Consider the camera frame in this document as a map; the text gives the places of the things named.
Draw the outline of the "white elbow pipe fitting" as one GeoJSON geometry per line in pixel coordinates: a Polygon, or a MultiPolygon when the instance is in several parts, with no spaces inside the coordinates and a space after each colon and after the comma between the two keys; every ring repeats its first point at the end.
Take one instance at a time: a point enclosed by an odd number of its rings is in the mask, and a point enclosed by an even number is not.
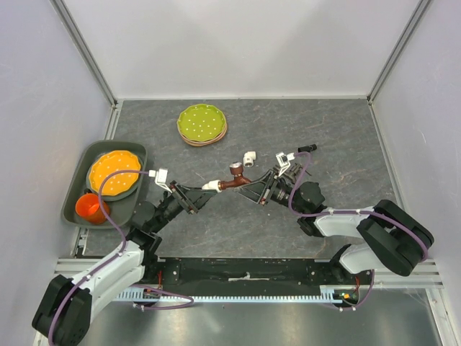
{"type": "Polygon", "coordinates": [[[220,180],[212,180],[202,186],[203,190],[213,190],[216,192],[221,192],[220,180]]]}

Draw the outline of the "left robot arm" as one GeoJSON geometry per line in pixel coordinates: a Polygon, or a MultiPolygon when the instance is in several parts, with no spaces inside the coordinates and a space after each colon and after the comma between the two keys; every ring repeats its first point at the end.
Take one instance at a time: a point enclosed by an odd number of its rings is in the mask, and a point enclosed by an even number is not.
{"type": "Polygon", "coordinates": [[[90,268],[67,278],[54,277],[32,320],[32,327],[49,345],[77,345],[94,317],[131,285],[152,283],[158,275],[159,231],[181,212],[197,213],[220,192],[218,182],[201,188],[176,182],[158,205],[141,202],[121,244],[90,268]]]}

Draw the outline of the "second white elbow fitting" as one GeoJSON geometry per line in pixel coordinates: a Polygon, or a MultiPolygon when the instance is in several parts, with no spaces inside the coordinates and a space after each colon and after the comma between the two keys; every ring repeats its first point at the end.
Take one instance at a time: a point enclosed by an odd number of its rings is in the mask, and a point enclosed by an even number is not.
{"type": "Polygon", "coordinates": [[[247,151],[243,155],[243,166],[245,168],[252,167],[256,161],[256,152],[255,151],[247,151]]]}

